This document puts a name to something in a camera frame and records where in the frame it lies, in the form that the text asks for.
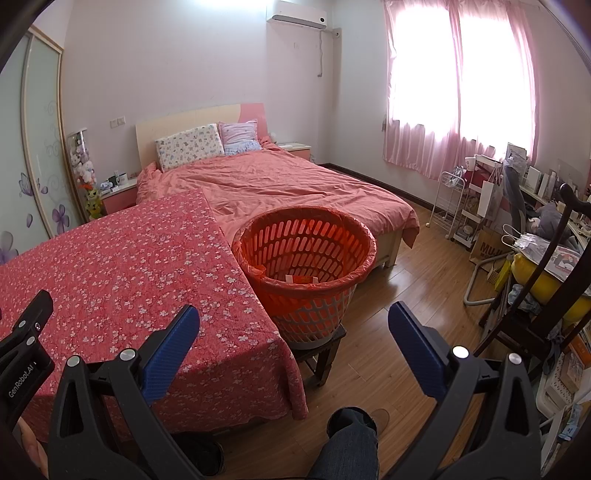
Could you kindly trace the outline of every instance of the wardrobe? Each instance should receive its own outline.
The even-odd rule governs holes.
[[[31,29],[0,73],[0,265],[84,218],[64,158],[61,55]]]

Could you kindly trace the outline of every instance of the silver bolt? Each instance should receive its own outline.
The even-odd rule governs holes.
[[[520,365],[521,364],[521,357],[518,353],[510,353],[509,354],[509,362],[513,365]]]
[[[455,346],[452,350],[453,354],[458,358],[467,358],[470,355],[470,352],[465,346]]]
[[[80,363],[80,357],[78,355],[72,355],[66,363],[68,367],[75,367]]]
[[[127,348],[119,354],[119,358],[121,358],[124,362],[133,360],[135,358],[135,350],[132,348]]]

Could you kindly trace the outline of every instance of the bed leg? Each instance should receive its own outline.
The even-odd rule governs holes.
[[[390,253],[389,258],[386,260],[385,268],[393,267],[396,263],[396,257],[398,256],[398,249],[400,248],[400,242],[402,241],[402,230],[398,230],[396,232],[396,236],[394,237],[394,242],[392,243],[392,252]]]

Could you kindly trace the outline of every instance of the white wire cart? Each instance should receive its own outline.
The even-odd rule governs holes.
[[[436,223],[447,231],[445,238],[451,237],[465,187],[466,182],[461,175],[456,175],[448,171],[441,172],[437,187],[437,196],[433,203],[433,211],[426,227],[430,227],[432,223]]]

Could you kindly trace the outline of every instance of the headboard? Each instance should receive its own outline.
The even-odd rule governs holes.
[[[139,161],[146,168],[153,161],[158,161],[155,140],[178,132],[191,130],[201,125],[225,122],[258,121],[258,137],[266,137],[267,119],[263,103],[237,103],[236,105],[214,106],[188,112],[175,113],[161,118],[148,120],[135,126],[138,141]]]

